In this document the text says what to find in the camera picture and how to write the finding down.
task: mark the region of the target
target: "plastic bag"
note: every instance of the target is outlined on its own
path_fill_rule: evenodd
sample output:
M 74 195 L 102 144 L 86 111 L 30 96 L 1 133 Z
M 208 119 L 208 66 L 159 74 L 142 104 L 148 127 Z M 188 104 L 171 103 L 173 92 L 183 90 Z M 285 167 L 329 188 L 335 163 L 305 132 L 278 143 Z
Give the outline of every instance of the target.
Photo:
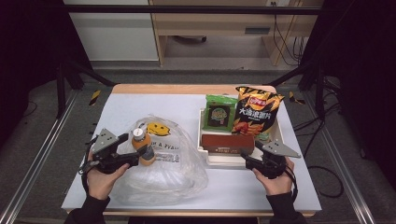
M 150 134 L 155 162 L 131 167 L 114 185 L 112 198 L 128 204 L 175 204 L 206 188 L 208 178 L 199 152 L 173 121 L 155 116 L 138 120 L 128 130 L 129 140 L 119 146 L 119 154 L 135 151 L 131 139 L 138 127 Z

